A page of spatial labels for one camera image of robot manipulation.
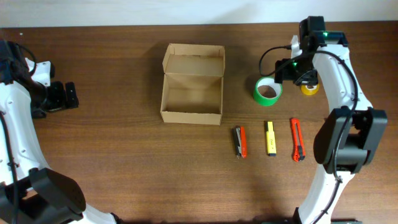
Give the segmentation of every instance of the brown table surface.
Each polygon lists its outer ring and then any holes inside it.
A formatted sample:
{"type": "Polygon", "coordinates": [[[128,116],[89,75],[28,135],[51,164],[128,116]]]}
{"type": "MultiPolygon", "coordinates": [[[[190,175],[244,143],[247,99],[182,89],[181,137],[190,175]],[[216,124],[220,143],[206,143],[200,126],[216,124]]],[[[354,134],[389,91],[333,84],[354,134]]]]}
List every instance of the brown table surface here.
{"type": "MultiPolygon", "coordinates": [[[[333,218],[398,220],[398,22],[328,23],[350,42],[362,90],[389,123],[370,166],[348,184],[333,218]]],[[[126,221],[221,222],[291,217],[308,193],[317,163],[313,140],[328,116],[323,88],[305,96],[292,82],[271,107],[252,98],[257,64],[270,47],[289,44],[293,24],[1,29],[55,80],[75,82],[80,107],[35,120],[43,154],[75,179],[90,205],[126,221]],[[168,43],[225,45],[221,126],[165,124],[160,116],[162,60],[168,43]],[[301,120],[307,156],[292,160],[289,118],[301,120]],[[277,157],[266,155],[264,121],[274,122],[277,157]],[[234,153],[231,128],[243,125],[248,158],[234,153]]],[[[271,71],[277,50],[264,59],[271,71]]]]}

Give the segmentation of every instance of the white background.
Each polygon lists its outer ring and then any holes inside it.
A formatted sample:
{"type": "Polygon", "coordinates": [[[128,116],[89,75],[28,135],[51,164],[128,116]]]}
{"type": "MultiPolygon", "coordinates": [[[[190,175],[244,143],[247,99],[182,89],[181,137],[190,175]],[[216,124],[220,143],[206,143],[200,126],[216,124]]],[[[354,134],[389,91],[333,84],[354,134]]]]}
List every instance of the white background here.
{"type": "Polygon", "coordinates": [[[398,0],[0,0],[0,27],[398,20],[398,0]]]}

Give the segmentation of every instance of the open cardboard box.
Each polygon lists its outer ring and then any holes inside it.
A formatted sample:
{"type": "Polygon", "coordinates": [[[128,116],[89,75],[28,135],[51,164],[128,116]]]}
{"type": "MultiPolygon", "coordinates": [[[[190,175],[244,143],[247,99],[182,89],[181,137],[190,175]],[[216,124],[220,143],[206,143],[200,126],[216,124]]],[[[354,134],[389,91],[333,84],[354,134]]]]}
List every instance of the open cardboard box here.
{"type": "Polygon", "coordinates": [[[170,44],[163,59],[165,123],[221,124],[223,46],[170,44]]]}

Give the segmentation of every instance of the black cable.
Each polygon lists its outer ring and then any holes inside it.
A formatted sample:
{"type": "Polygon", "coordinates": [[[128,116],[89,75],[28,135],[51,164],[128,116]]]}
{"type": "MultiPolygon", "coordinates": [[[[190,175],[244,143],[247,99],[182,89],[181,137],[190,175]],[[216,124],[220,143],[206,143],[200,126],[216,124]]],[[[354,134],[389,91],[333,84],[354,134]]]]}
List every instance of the black cable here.
{"type": "Polygon", "coordinates": [[[37,66],[37,64],[36,64],[36,57],[35,57],[35,55],[34,55],[27,47],[24,47],[24,46],[22,46],[22,45],[18,45],[18,46],[19,46],[20,48],[24,49],[26,52],[28,52],[28,53],[30,54],[30,56],[32,57],[33,62],[35,63],[35,65],[33,66],[32,71],[29,72],[29,74],[32,76],[32,75],[36,72],[36,66],[37,66]]]}
{"type": "Polygon", "coordinates": [[[305,58],[305,57],[308,57],[308,56],[311,56],[311,55],[315,55],[315,54],[327,54],[327,55],[330,55],[330,56],[334,57],[334,58],[344,67],[344,69],[347,71],[349,77],[350,77],[351,80],[353,81],[353,86],[354,86],[354,99],[353,99],[353,107],[352,107],[352,109],[350,110],[349,115],[346,117],[346,119],[345,119],[345,121],[344,121],[344,123],[343,123],[343,127],[341,128],[341,130],[340,130],[340,132],[339,132],[339,134],[338,134],[338,141],[337,141],[337,143],[336,143],[335,148],[333,149],[333,153],[332,153],[332,157],[331,157],[331,159],[332,159],[332,165],[333,165],[333,175],[335,176],[335,179],[336,179],[336,185],[335,185],[335,188],[334,188],[334,190],[333,190],[333,194],[332,194],[332,196],[331,196],[331,199],[330,199],[329,203],[326,205],[325,209],[322,210],[321,214],[320,214],[320,215],[318,216],[318,218],[313,222],[313,224],[316,224],[316,223],[322,218],[322,216],[328,212],[329,208],[331,207],[331,205],[332,205],[333,202],[335,201],[335,198],[336,198],[336,195],[337,195],[337,191],[338,191],[338,188],[339,188],[340,184],[343,183],[343,179],[337,175],[337,152],[338,152],[338,148],[339,148],[339,146],[340,146],[341,138],[343,137],[344,130],[346,129],[346,126],[347,126],[349,120],[350,120],[351,117],[353,116],[353,114],[354,114],[354,112],[355,112],[355,109],[356,109],[356,105],[358,104],[358,84],[356,83],[356,79],[355,79],[354,74],[353,74],[352,71],[349,69],[349,67],[347,66],[347,64],[345,64],[345,61],[344,61],[343,59],[341,59],[339,56],[337,56],[337,55],[335,55],[335,54],[333,54],[333,53],[331,53],[331,52],[324,51],[324,50],[317,50],[317,51],[314,51],[314,52],[305,52],[305,53],[302,53],[301,55],[299,55],[299,56],[297,56],[297,57],[294,57],[294,58],[289,59],[288,61],[286,61],[285,63],[283,63],[279,68],[275,69],[273,72],[271,72],[271,73],[269,73],[269,74],[267,74],[267,75],[263,75],[263,74],[261,73],[261,71],[260,71],[260,74],[261,74],[262,76],[265,76],[265,77],[266,77],[266,76],[269,76],[269,75],[272,75],[272,74],[274,74],[274,73],[279,72],[280,70],[282,70],[284,67],[286,67],[288,64],[294,62],[295,60],[298,60],[298,59],[300,59],[300,58],[305,58]]]}
{"type": "Polygon", "coordinates": [[[17,224],[18,211],[19,211],[19,193],[18,193],[18,186],[17,186],[17,182],[18,182],[17,171],[16,171],[16,164],[14,162],[14,157],[12,156],[10,137],[8,135],[7,124],[6,124],[6,120],[4,119],[4,113],[2,111],[0,111],[0,120],[1,120],[2,128],[4,130],[4,136],[6,138],[7,153],[8,153],[8,159],[9,159],[8,166],[11,168],[12,181],[14,184],[14,218],[12,219],[12,223],[17,224]]]}
{"type": "Polygon", "coordinates": [[[260,58],[260,61],[259,61],[259,71],[260,71],[260,75],[262,75],[263,77],[268,77],[268,76],[270,76],[270,75],[272,75],[272,74],[275,73],[275,71],[273,71],[273,72],[271,72],[271,73],[268,73],[267,75],[261,73],[261,70],[262,70],[262,69],[261,69],[262,59],[264,58],[264,56],[266,56],[266,54],[267,54],[268,52],[270,52],[271,50],[275,50],[275,49],[287,49],[287,50],[291,50],[291,49],[292,49],[292,46],[291,46],[291,45],[286,45],[286,46],[271,47],[271,48],[268,49],[266,52],[264,52],[263,55],[261,55],[261,58],[260,58]]]}

